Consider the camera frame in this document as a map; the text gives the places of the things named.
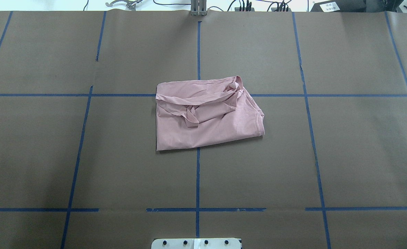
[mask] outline horizontal blue line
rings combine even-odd
[[[196,208],[147,208],[147,212],[195,212]],[[211,208],[204,207],[198,208],[199,212],[263,212],[266,208],[242,208],[242,207],[229,207],[229,208]]]
[[[0,208],[0,212],[66,212],[67,208]],[[99,212],[99,208],[72,208],[71,212]]]
[[[30,96],[30,97],[88,97],[88,93],[0,93],[0,96]],[[155,93],[93,93],[92,97],[155,97]],[[251,94],[253,97],[299,97],[303,94]],[[367,97],[367,98],[406,98],[407,94],[308,94],[310,98],[333,97]]]
[[[407,210],[407,206],[356,206],[356,207],[308,207],[305,211],[396,211]]]

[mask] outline pink fabric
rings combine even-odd
[[[265,116],[239,76],[161,83],[157,150],[195,148],[265,133]]]

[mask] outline white bracket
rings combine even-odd
[[[207,0],[191,0],[191,15],[206,16],[207,15]]]
[[[155,239],[151,249],[242,249],[236,238]]]

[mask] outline pink shirt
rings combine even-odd
[[[262,110],[239,76],[161,83],[157,150],[195,148],[265,133]]]

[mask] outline white sticker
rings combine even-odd
[[[321,4],[320,8],[322,8],[323,12],[332,12],[332,11],[340,10],[340,8],[336,2]]]

